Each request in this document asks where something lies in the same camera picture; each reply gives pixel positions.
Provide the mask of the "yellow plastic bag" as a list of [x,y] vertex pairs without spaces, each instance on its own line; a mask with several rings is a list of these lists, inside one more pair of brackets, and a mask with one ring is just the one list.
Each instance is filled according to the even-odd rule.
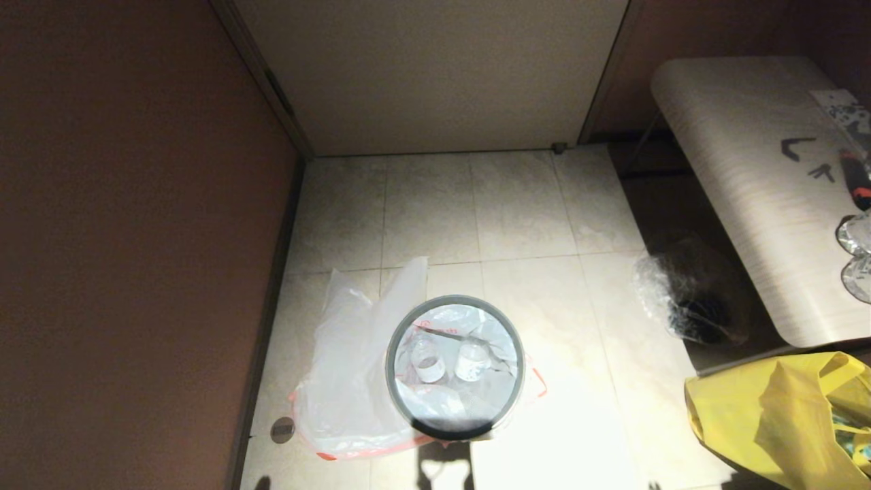
[[834,437],[831,405],[871,426],[871,367],[846,353],[753,361],[685,381],[691,430],[789,490],[871,490]]

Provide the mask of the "white door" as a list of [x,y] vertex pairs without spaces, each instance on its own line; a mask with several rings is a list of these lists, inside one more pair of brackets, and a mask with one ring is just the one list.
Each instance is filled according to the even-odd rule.
[[318,157],[572,148],[629,0],[234,0]]

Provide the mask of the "new white red-edged trash bag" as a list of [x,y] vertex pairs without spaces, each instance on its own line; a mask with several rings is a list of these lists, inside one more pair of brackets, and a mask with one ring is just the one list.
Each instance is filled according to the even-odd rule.
[[391,338],[426,299],[427,257],[408,261],[378,301],[333,271],[308,373],[291,394],[296,434],[318,458],[377,458],[426,444],[389,393]]

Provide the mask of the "clear glass cup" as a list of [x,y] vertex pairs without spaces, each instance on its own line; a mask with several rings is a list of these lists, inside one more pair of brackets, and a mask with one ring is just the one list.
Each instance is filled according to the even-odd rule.
[[871,305],[871,255],[855,255],[841,270],[841,282],[852,297]]
[[852,255],[871,255],[871,209],[846,215],[836,229],[840,247]]

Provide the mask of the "used white red-drawstring trash bag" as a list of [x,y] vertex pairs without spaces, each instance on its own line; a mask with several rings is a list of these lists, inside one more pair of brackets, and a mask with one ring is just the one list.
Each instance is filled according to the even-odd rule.
[[[444,356],[447,375],[438,384],[423,384],[412,367],[412,342],[420,335],[435,340]],[[477,382],[454,375],[464,339],[476,339],[491,354],[491,367]],[[520,407],[548,393],[514,323],[494,305],[467,295],[437,297],[408,313],[391,338],[386,373],[390,397],[407,422],[491,419],[494,427],[485,438],[509,424]]]

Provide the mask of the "black and red tool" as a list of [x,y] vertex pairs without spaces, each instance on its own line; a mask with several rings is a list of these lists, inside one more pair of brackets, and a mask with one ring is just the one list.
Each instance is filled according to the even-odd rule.
[[856,208],[865,212],[871,209],[871,177],[858,156],[847,149],[838,152],[841,171],[847,192]]

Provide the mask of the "clear plastic bottle white label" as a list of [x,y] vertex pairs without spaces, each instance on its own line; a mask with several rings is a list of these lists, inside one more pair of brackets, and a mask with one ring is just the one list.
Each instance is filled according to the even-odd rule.
[[454,375],[463,382],[477,382],[491,368],[489,348],[476,339],[464,339],[455,359]]
[[438,384],[447,375],[442,351],[430,337],[420,335],[414,339],[410,360],[417,378],[423,384]]

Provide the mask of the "light wood table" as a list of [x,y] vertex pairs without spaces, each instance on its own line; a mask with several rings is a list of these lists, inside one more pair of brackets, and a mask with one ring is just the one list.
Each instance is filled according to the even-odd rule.
[[781,338],[797,348],[871,338],[871,305],[841,282],[836,229],[857,213],[812,97],[834,88],[802,56],[672,59],[651,93]]

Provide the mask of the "white patterned paper sheet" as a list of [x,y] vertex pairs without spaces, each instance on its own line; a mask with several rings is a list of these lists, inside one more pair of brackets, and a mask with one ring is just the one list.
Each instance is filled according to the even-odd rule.
[[871,110],[844,89],[812,90],[809,94],[852,145],[859,158],[867,159],[871,153]]

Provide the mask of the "black round trash bin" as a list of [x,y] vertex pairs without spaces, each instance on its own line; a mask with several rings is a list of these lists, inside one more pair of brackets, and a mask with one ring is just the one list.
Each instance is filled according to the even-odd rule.
[[470,442],[485,438],[494,427],[491,419],[413,418],[411,426],[420,434],[442,442]]

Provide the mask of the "green patterned packet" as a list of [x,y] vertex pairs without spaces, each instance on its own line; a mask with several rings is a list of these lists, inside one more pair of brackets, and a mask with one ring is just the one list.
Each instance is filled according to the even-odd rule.
[[851,412],[831,405],[836,443],[851,463],[871,480],[871,426],[862,425]]

